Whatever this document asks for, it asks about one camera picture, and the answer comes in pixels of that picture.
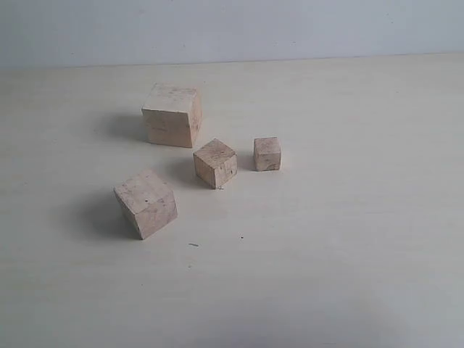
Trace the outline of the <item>third largest wooden cube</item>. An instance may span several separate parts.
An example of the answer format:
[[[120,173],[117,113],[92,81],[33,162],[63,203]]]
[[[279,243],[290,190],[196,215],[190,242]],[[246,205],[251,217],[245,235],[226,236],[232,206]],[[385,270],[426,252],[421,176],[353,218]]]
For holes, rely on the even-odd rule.
[[[214,138],[193,153],[196,175],[209,187],[218,189],[237,174],[236,152]]]

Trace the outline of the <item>smallest wooden cube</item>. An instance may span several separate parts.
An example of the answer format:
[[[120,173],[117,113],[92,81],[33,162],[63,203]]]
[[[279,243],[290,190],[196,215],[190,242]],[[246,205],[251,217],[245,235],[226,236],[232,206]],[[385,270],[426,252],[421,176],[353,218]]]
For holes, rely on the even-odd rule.
[[[277,137],[254,140],[254,164],[256,171],[280,170],[281,145]]]

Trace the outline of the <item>second largest wooden cube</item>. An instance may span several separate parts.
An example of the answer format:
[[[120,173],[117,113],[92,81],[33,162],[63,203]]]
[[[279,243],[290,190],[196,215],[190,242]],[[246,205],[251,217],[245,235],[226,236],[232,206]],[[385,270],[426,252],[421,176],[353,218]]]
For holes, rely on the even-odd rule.
[[[153,169],[145,169],[113,188],[124,216],[144,240],[178,216],[173,190]]]

